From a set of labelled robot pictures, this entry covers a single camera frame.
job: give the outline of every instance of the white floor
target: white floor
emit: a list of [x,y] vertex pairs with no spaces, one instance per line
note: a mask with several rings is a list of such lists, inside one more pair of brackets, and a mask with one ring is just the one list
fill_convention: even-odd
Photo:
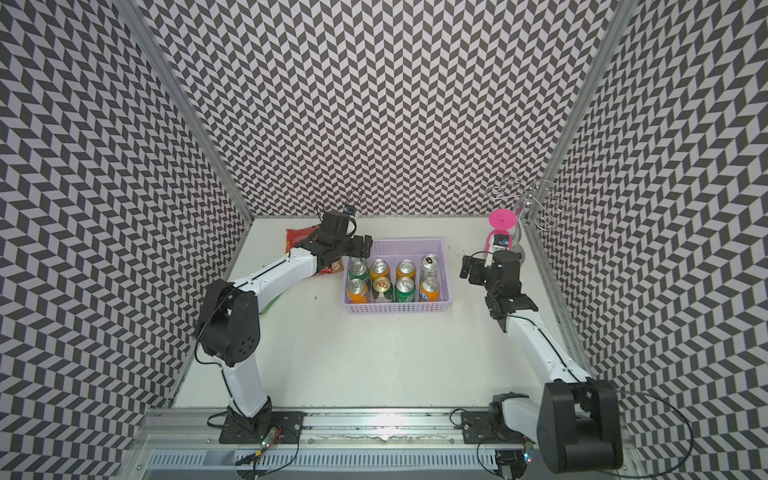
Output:
[[[231,280],[257,271],[285,252],[286,228],[312,219],[255,220]],[[285,292],[261,317],[257,362],[279,407],[486,406],[494,394],[540,398],[515,341],[488,315],[485,290],[458,278],[462,255],[483,250],[485,218],[363,218],[358,233],[376,238],[441,237],[447,242],[453,301],[443,313],[350,315],[340,303],[345,273],[314,277]],[[528,242],[523,238],[522,245]],[[523,293],[538,305],[550,331],[561,333],[535,262],[521,269]],[[224,407],[218,367],[193,363],[174,407]]]

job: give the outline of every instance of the black and white wallpaper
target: black and white wallpaper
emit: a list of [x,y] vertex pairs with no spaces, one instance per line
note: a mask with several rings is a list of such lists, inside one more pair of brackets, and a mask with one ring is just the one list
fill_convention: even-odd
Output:
[[[641,2],[545,234],[600,376],[681,407],[675,478],[768,478],[768,2]],[[687,431],[628,397],[649,473]]]
[[110,2],[0,38],[0,476],[111,475],[245,222]]
[[478,214],[541,175],[617,0],[137,3],[255,214]]

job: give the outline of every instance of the plastic basket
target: plastic basket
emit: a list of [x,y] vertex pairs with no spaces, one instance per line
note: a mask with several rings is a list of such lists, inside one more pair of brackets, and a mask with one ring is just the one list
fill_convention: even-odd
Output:
[[421,275],[422,258],[427,254],[436,255],[440,260],[437,279],[440,282],[440,297],[437,302],[419,302],[419,285],[416,284],[416,298],[409,303],[347,303],[346,283],[349,281],[349,258],[344,258],[346,281],[341,290],[341,303],[350,313],[394,313],[394,312],[442,312],[451,303],[451,287],[445,274],[445,245],[439,238],[385,238],[373,241],[371,257],[366,259],[370,266],[376,259],[389,264],[389,279],[395,286],[397,264],[401,260],[413,260],[416,264],[416,279]]

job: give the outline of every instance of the chip bag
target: chip bag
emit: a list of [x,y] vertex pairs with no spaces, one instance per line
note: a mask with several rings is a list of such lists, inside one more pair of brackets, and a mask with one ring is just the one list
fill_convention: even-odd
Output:
[[[313,231],[320,228],[320,225],[315,225],[314,227],[307,227],[302,228],[301,230],[293,230],[290,228],[286,229],[286,253],[292,248],[296,246],[297,243],[299,243],[301,240],[304,240],[307,238]],[[322,269],[316,275],[325,275],[326,273],[336,273],[336,272],[343,272],[344,266],[341,263],[341,260],[337,260],[331,264],[331,266],[327,266],[326,268]]]

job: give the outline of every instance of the mounting plate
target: mounting plate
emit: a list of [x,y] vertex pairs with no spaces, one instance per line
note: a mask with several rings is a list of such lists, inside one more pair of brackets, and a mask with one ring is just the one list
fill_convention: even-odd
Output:
[[[272,412],[270,421],[275,425],[280,425],[283,430],[280,433],[282,445],[295,445],[299,442],[304,416],[304,412]],[[286,433],[286,430],[290,430],[296,436]],[[219,443],[224,445],[256,445],[261,443],[261,438],[241,427],[232,417],[227,415],[227,419],[224,420],[224,427],[221,429],[221,435],[219,435]]]
[[509,430],[494,435],[491,428],[491,414],[488,412],[462,412],[462,434],[466,445],[477,445],[482,440],[483,445],[519,443],[525,444],[525,437],[520,432]]

